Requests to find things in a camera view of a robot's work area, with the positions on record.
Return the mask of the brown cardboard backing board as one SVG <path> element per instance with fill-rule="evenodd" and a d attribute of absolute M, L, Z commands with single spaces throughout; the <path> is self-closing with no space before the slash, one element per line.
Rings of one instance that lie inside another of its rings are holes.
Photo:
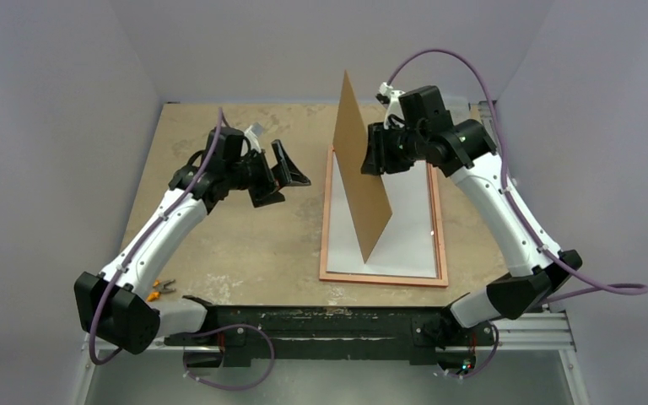
<path fill-rule="evenodd" d="M 361 172 L 368 133 L 347 72 L 343 74 L 332 146 L 360 253 L 367 262 L 392 217 L 392 207 L 383 180 Z"/>

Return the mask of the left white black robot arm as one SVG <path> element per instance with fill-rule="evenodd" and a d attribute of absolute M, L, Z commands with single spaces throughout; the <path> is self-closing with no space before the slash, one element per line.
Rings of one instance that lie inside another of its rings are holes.
<path fill-rule="evenodd" d="M 285 187 L 311 185 L 280 140 L 271 146 L 274 166 L 268 165 L 253 127 L 213 128 L 206 148 L 175 171 L 158 207 L 129 244 L 99 272 L 78 276 L 74 296 L 91 353 L 98 338 L 140 354 L 160 337 L 185 333 L 198 345 L 217 337 L 218 323 L 207 315 L 205 302 L 184 299 L 158 307 L 148 297 L 181 242 L 230 192 L 248 192 L 259 208 L 284 202 Z"/>

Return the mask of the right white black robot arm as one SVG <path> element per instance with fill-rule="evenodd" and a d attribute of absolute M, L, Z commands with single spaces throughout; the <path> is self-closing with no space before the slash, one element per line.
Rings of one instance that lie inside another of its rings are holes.
<path fill-rule="evenodd" d="M 376 98 L 386 114 L 367 128 L 362 174 L 402 173 L 419 161 L 440 170 L 479 211 L 508 269 L 504 277 L 443 309 L 440 332 L 446 341 L 460 343 L 486 321 L 520 317 L 569 279 L 565 266 L 581 268 L 577 251 L 562 249 L 535 219 L 518 218 L 528 208 L 503 173 L 501 152 L 479 121 L 455 123 L 434 85 L 404 92 L 382 83 Z"/>

